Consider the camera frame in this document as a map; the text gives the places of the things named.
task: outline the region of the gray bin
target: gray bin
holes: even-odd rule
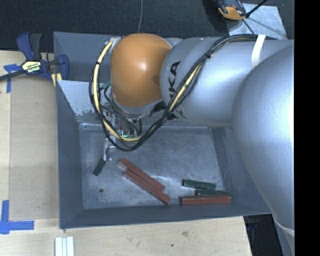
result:
[[[167,121],[133,152],[117,150],[99,176],[92,174],[103,153],[105,134],[95,119],[88,84],[98,56],[111,35],[55,32],[54,54],[69,58],[68,80],[56,85],[60,228],[190,221],[270,214],[237,151],[230,126],[210,128],[185,120]],[[110,79],[110,56],[101,65],[101,82]],[[156,115],[144,118],[148,127]],[[123,177],[126,158],[165,186],[164,205]],[[180,205],[195,195],[183,179],[217,184],[232,203]]]

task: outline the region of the cable bundle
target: cable bundle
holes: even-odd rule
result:
[[[140,147],[147,139],[149,139],[173,114],[177,107],[184,102],[188,95],[192,92],[194,86],[197,84],[198,78],[202,72],[205,63],[218,51],[222,46],[231,42],[243,42],[243,41],[255,41],[258,36],[254,34],[238,34],[227,37],[222,37],[192,66],[189,72],[186,74],[184,79],[180,82],[171,100],[166,106],[162,116],[159,120],[154,122],[148,130],[142,133],[142,123],[139,119],[139,129],[126,117],[125,113],[117,107],[117,105],[107,96],[107,88],[101,88],[100,86],[100,65],[106,55],[107,51],[113,44],[110,40],[103,48],[91,75],[89,81],[89,95],[91,103],[97,114],[97,119],[100,119],[104,133],[107,139],[118,149],[122,151],[133,151]],[[109,102],[111,108],[101,105],[101,91],[104,89],[104,96]],[[103,110],[113,113],[128,125],[129,128],[136,131],[137,137],[128,138],[124,137],[117,132],[115,127],[107,120]],[[116,139],[121,142],[121,146],[111,139],[113,135]]]

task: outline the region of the bin floor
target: bin floor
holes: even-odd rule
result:
[[[216,183],[223,190],[211,131],[205,127],[162,127],[138,149],[116,150],[99,176],[93,171],[103,155],[105,134],[101,130],[80,131],[82,199],[84,209],[163,205],[162,202],[123,177],[118,167],[126,158],[165,186],[171,204],[180,196],[196,194],[182,186],[183,179]]]

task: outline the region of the wooden table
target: wooden table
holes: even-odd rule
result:
[[[0,75],[24,60],[0,51]],[[7,81],[0,82],[0,203],[12,203],[10,220],[35,222],[34,230],[0,234],[0,256],[53,256],[55,238],[69,236],[76,256],[252,255],[242,217],[60,229],[54,85],[25,75],[11,83],[7,93]]]

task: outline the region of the brown wooden stick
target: brown wooden stick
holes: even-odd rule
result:
[[[226,204],[231,203],[231,200],[229,194],[180,196],[182,205]]]
[[[129,181],[138,185],[140,188],[142,188],[146,192],[148,192],[150,195],[154,196],[156,199],[163,202],[164,204],[167,205],[169,203],[171,198],[168,195],[156,189],[154,186],[152,186],[150,183],[146,182],[144,179],[136,175],[130,169],[126,169],[123,176],[127,178]]]
[[[127,159],[122,158],[119,161],[118,165],[124,169],[130,169],[134,174],[138,175],[141,179],[145,180],[150,185],[154,186],[157,190],[163,191],[165,189],[164,185],[162,185],[154,178],[146,174],[143,170],[135,166],[132,162],[129,162]]]

